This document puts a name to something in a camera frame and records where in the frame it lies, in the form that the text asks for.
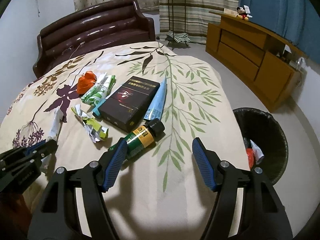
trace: black bottle cap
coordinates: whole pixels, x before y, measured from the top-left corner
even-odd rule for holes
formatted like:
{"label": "black bottle cap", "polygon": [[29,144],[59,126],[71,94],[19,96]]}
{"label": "black bottle cap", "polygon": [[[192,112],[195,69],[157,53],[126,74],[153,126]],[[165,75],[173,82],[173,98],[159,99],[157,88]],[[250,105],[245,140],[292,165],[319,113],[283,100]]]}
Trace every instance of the black bottle cap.
{"label": "black bottle cap", "polygon": [[164,131],[164,125],[158,118],[149,121],[147,124],[153,130],[156,137]]}

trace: mickey mouse plush toy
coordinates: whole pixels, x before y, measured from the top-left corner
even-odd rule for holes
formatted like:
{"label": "mickey mouse plush toy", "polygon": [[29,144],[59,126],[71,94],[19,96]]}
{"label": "mickey mouse plush toy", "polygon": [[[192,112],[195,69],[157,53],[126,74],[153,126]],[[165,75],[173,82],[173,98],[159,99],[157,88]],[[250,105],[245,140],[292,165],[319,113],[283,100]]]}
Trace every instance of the mickey mouse plush toy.
{"label": "mickey mouse plush toy", "polygon": [[250,15],[250,10],[249,7],[244,5],[242,7],[237,7],[237,11],[238,11],[238,15],[236,17],[241,18],[245,21],[249,21],[249,18],[252,18],[252,16]]}

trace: white wall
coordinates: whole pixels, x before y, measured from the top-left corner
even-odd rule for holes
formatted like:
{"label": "white wall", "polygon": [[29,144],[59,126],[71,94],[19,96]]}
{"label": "white wall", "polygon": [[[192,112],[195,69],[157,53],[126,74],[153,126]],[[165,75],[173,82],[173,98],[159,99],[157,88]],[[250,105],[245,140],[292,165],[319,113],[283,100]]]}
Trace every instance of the white wall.
{"label": "white wall", "polygon": [[320,65],[307,60],[303,83],[292,93],[292,98],[311,124],[320,142]]}
{"label": "white wall", "polygon": [[160,15],[159,15],[159,10],[154,10],[154,11],[148,11],[146,13],[143,13],[145,17],[152,18],[154,23],[155,23],[155,32],[156,35],[160,34]]}
{"label": "white wall", "polygon": [[12,0],[0,18],[0,123],[19,92],[36,79],[40,30],[74,12],[73,0]]}

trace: brown leather sofa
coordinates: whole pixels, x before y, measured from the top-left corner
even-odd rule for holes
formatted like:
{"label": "brown leather sofa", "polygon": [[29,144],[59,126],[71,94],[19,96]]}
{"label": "brown leather sofa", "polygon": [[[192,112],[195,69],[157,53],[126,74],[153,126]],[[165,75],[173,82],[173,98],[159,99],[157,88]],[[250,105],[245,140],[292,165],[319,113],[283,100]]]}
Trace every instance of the brown leather sofa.
{"label": "brown leather sofa", "polygon": [[69,58],[123,44],[155,41],[152,18],[137,0],[100,3],[67,15],[40,31],[39,56],[33,65],[37,78]]}

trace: wooden cabinet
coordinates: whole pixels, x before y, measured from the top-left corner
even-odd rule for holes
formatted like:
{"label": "wooden cabinet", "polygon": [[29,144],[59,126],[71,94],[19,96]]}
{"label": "wooden cabinet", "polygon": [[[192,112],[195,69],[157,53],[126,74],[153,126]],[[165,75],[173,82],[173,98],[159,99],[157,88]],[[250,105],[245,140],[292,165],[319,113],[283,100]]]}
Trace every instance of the wooden cabinet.
{"label": "wooden cabinet", "polygon": [[284,38],[251,22],[221,15],[208,24],[206,51],[241,79],[272,112],[290,96],[299,72],[275,55],[288,45],[295,57],[306,55]]}

